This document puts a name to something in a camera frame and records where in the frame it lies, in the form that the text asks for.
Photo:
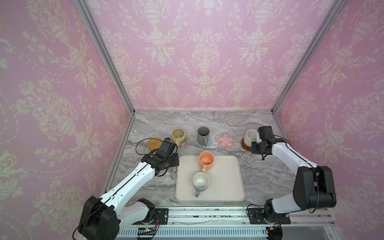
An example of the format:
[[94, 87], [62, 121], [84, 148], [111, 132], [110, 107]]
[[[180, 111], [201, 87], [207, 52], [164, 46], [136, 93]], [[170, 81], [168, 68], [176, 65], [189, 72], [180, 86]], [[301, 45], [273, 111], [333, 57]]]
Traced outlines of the brown wooden coaster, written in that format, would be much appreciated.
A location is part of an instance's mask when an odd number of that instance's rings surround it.
[[246, 150], [246, 151], [251, 151], [252, 150], [252, 148], [251, 147], [248, 147], [246, 144], [245, 144], [245, 138], [242, 138], [242, 140], [241, 140], [241, 146], [242, 146], [242, 148], [244, 149], [244, 150]]

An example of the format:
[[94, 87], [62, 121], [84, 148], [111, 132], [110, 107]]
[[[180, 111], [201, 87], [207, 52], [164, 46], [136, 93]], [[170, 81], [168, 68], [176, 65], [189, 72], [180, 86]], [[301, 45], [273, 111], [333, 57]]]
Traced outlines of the pink flower coaster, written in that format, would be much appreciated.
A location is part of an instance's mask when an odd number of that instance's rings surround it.
[[227, 132], [222, 132], [220, 135], [215, 136], [215, 141], [220, 150], [234, 150], [237, 138]]
[[189, 145], [190, 145], [190, 136], [189, 135], [186, 135], [186, 140], [183, 142], [183, 143], [181, 143], [180, 145], [179, 145], [179, 148], [181, 148], [181, 149], [187, 149], [188, 147], [189, 147]]

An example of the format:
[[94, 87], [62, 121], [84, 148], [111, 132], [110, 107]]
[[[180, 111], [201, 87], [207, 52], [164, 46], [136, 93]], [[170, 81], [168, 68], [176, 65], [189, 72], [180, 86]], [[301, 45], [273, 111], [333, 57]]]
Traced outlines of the yellow-green mug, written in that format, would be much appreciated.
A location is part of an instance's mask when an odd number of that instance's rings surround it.
[[187, 135], [183, 129], [178, 128], [172, 131], [171, 140], [177, 146], [180, 146], [182, 143], [184, 143], [186, 138], [187, 138]]

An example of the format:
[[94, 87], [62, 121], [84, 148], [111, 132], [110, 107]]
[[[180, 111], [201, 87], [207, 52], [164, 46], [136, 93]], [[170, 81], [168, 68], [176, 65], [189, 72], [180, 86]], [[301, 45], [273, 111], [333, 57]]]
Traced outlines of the woven tan coaster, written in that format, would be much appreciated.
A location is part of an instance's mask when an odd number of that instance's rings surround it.
[[147, 143], [147, 148], [150, 151], [159, 149], [162, 145], [163, 140], [160, 138], [150, 138]]

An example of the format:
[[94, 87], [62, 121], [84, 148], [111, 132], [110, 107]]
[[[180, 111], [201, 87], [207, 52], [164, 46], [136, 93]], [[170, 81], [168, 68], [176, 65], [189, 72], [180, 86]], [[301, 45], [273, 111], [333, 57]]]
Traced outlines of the dark grey mug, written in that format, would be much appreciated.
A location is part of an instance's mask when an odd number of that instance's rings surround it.
[[207, 147], [210, 141], [210, 130], [208, 127], [199, 127], [198, 128], [198, 136], [197, 143], [200, 146]]

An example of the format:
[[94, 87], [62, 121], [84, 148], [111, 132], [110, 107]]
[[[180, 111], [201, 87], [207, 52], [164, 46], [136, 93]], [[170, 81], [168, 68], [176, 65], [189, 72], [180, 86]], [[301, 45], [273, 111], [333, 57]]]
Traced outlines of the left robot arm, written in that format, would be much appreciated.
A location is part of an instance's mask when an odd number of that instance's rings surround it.
[[137, 222], [159, 225], [151, 201], [141, 198], [129, 207], [126, 204], [147, 182], [179, 166], [178, 145], [165, 138], [158, 149], [141, 156], [139, 164], [120, 183], [102, 196], [86, 200], [75, 232], [88, 240], [114, 240], [120, 230]]

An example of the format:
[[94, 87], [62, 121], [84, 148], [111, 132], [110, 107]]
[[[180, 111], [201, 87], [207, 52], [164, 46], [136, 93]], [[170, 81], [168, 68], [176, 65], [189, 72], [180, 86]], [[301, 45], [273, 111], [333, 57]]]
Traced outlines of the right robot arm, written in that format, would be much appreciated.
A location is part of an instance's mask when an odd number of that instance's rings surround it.
[[259, 127], [251, 145], [252, 154], [274, 156], [295, 174], [292, 193], [269, 199], [264, 205], [264, 219], [279, 224], [280, 218], [290, 213], [333, 208], [337, 204], [334, 175], [327, 166], [319, 166], [292, 148], [290, 142], [274, 134], [271, 126]]

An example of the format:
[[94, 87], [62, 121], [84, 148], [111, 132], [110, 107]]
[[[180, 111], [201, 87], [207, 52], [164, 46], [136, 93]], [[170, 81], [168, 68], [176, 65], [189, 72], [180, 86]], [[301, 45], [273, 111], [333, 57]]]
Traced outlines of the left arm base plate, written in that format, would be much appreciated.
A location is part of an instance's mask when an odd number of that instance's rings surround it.
[[160, 225], [167, 225], [169, 219], [169, 209], [168, 208], [155, 208], [154, 217], [151, 224], [155, 225], [159, 223]]

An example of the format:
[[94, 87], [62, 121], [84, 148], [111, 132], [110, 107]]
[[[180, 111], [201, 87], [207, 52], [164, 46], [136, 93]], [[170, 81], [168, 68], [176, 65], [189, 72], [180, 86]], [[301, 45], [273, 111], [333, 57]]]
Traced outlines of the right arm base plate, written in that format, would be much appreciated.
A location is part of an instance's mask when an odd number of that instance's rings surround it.
[[248, 208], [246, 214], [251, 225], [289, 225], [291, 219], [288, 214], [275, 214], [266, 216], [264, 210], [260, 208]]

